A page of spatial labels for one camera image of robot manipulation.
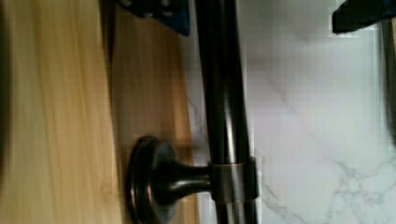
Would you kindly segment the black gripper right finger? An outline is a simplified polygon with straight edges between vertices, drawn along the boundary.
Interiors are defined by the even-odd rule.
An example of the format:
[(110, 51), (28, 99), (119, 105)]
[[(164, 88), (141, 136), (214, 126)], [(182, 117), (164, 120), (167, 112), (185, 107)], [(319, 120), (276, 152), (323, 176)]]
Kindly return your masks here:
[(332, 32), (355, 32), (395, 15), (396, 0), (346, 0), (332, 14)]

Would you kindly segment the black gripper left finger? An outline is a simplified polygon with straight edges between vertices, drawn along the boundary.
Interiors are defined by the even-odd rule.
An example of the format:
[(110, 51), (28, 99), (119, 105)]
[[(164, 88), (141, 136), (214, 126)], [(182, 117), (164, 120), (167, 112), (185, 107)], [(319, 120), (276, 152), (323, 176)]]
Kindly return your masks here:
[(189, 0), (117, 0), (117, 3), (136, 17), (152, 18), (179, 35), (190, 35)]

